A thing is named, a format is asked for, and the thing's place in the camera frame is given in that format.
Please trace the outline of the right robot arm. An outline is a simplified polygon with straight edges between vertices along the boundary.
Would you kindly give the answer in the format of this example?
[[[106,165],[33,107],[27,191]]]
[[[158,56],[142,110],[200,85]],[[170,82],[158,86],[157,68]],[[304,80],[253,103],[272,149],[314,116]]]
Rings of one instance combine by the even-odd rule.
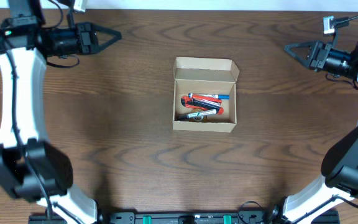
[[[302,66],[348,78],[358,89],[358,42],[352,52],[335,49],[336,41],[288,44],[285,51]],[[326,153],[321,173],[297,194],[284,197],[266,223],[312,223],[340,203],[358,208],[357,126]]]

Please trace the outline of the orange utility knife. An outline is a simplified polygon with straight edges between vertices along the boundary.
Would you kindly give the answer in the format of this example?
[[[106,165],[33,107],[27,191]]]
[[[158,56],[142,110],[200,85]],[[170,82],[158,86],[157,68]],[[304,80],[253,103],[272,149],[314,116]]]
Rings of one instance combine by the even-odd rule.
[[[195,106],[193,106],[193,105],[191,104],[192,101],[191,101],[191,97],[189,97],[189,96],[183,96],[183,97],[181,98],[181,103],[182,103],[182,105],[183,105],[184,107],[186,107],[186,108],[197,109]]]

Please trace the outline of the clear tape roll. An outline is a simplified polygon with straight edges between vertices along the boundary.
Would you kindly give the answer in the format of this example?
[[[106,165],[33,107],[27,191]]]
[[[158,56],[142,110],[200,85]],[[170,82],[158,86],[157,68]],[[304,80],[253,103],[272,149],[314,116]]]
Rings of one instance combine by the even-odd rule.
[[[192,113],[199,113],[199,112],[202,112],[203,110],[202,109],[192,109]],[[193,117],[191,120],[195,121],[195,122],[202,122],[202,120],[204,120],[204,116],[195,116]]]

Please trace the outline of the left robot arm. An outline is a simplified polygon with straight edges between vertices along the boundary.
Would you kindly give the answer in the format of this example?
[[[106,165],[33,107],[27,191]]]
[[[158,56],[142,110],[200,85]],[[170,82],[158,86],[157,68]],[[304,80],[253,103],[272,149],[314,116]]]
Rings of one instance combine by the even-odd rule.
[[[84,12],[85,1],[56,5],[68,7],[60,16],[66,28],[46,26],[35,0],[9,0],[10,16],[0,26],[0,186],[11,198],[45,207],[44,223],[109,223],[109,215],[74,184],[68,156],[48,139],[44,76],[50,57],[98,54],[122,35],[92,22],[76,23],[73,13]]]

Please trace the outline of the black green whiteboard marker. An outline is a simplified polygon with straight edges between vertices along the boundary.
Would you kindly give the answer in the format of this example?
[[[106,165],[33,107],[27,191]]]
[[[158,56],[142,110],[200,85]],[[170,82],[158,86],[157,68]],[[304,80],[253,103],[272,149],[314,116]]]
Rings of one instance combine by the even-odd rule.
[[[217,113],[216,109],[206,110],[206,111],[197,111],[197,112],[193,112],[193,113],[179,115],[177,117],[177,120],[181,121],[181,120],[185,120],[185,119],[195,119],[195,118],[202,119],[204,116],[214,115],[216,113]]]

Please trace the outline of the blue whiteboard marker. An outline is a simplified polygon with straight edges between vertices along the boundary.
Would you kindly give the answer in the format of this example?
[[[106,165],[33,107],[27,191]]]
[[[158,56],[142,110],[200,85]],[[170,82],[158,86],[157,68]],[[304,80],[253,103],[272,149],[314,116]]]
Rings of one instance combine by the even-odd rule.
[[[189,97],[193,97],[193,96],[205,96],[205,97],[215,98],[215,99],[219,99],[219,100],[229,100],[229,99],[230,99],[230,96],[229,96],[229,95],[219,95],[219,94],[189,93],[188,96],[189,96]]]

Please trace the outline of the cardboard box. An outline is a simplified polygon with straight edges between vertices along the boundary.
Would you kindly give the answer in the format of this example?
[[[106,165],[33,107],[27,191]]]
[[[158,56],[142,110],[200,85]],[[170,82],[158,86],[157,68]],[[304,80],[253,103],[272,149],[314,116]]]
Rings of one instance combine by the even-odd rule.
[[[177,57],[173,66],[174,100],[173,129],[177,131],[211,131],[230,133],[237,124],[236,82],[239,69],[231,59]],[[189,93],[229,95],[221,100],[223,114],[207,115],[202,122],[177,120],[179,115],[191,113],[181,103]]]

